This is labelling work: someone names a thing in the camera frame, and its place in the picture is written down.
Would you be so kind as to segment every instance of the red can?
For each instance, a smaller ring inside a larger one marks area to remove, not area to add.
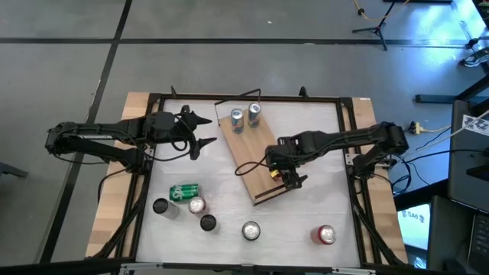
[[[332,244],[336,241],[336,232],[331,225],[321,225],[311,230],[311,240],[315,244]]]

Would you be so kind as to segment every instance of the can top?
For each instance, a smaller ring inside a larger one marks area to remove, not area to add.
[[[249,241],[254,241],[260,237],[261,230],[258,223],[249,221],[243,225],[242,232],[244,238]]]
[[[192,213],[201,212],[206,207],[206,202],[201,197],[193,197],[189,202],[189,210]]]
[[[168,210],[169,203],[164,198],[159,198],[153,202],[153,211],[157,214],[163,214]]]
[[[336,241],[335,229],[330,225],[323,225],[319,231],[319,238],[326,244],[332,244]]]
[[[261,110],[261,106],[258,103],[251,103],[249,111],[253,113],[259,113]]]
[[[215,228],[215,225],[217,225],[217,221],[215,220],[213,215],[204,215],[200,219],[200,227],[204,231],[211,231],[212,229]]]
[[[240,109],[232,109],[231,117],[234,119],[240,119],[243,117],[243,111]]]

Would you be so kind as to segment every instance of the concrete floor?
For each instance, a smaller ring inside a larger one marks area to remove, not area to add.
[[[361,4],[372,18],[389,5]],[[2,1],[0,38],[112,38],[123,6],[122,0]],[[471,0],[397,8],[384,29],[388,39],[442,42],[486,32]],[[123,38],[375,39],[350,32],[370,26],[375,23],[358,17],[353,2],[345,0],[142,0],[134,1]],[[30,172],[26,180],[0,179],[0,265],[36,261],[68,167],[45,151],[46,130],[61,121],[85,120],[108,49],[107,44],[0,44],[0,161]],[[121,45],[96,121],[120,119],[127,92],[169,92],[173,85],[181,93],[238,94],[260,87],[268,95],[296,95],[305,86],[310,95],[371,97],[377,121],[440,128],[450,124],[451,106],[420,105],[413,97],[455,95],[479,80],[481,68],[458,65],[470,53],[402,46],[383,52],[377,45]],[[408,136],[408,141],[413,149],[434,136]],[[445,142],[429,151],[448,147]],[[429,183],[447,176],[446,155],[416,164]],[[105,170],[82,168],[53,260],[84,257]],[[390,178],[404,173],[397,167]],[[410,190],[421,186],[413,176]]]

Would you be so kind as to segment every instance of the sticker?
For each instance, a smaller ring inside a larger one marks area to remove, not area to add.
[[[489,121],[482,118],[474,118],[470,115],[464,115],[464,120],[462,121],[462,127],[465,127],[466,130],[476,132],[478,134],[483,134],[489,137]]]

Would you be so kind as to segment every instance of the wooden board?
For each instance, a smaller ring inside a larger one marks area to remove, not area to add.
[[[237,167],[248,161],[261,160],[264,157],[265,148],[268,145],[277,144],[274,133],[268,127],[263,114],[260,117],[260,125],[256,128],[248,125],[248,110],[244,111],[243,115],[244,130],[240,134],[232,131],[231,116],[219,119]],[[252,167],[253,164],[247,165],[239,172],[243,173]],[[259,166],[241,178],[254,205],[286,192],[282,182],[272,180],[270,171],[266,167]]]
[[[148,96],[149,93],[147,92],[128,93],[122,117],[135,118],[144,115],[146,112]],[[353,106],[358,128],[366,128],[377,123],[375,121],[374,109],[370,99],[353,98]],[[344,114],[345,125],[347,129],[349,129],[348,113],[344,112]],[[361,149],[362,152],[366,152],[370,147],[364,146]],[[109,165],[108,173],[116,170],[112,165],[116,164],[111,163],[111,165]],[[387,176],[387,173],[384,170],[377,169],[375,173]],[[103,244],[110,239],[115,229],[120,225],[122,220],[121,213],[124,211],[125,199],[127,198],[130,181],[130,176],[122,174],[114,177],[112,181],[105,183],[105,186],[112,186],[112,188],[106,187],[102,191],[100,199],[101,203],[97,208],[92,234],[86,250],[87,256],[94,255],[94,253],[98,252]],[[374,213],[377,230],[395,255],[407,263],[406,250],[400,233],[399,222],[397,221],[397,211],[393,202],[389,183],[375,177],[368,180],[368,187],[370,190],[372,211]],[[366,230],[363,230],[363,234],[367,262],[373,263],[370,238],[368,237]],[[131,237],[132,233],[131,231],[128,231],[126,235],[126,243],[131,240]]]

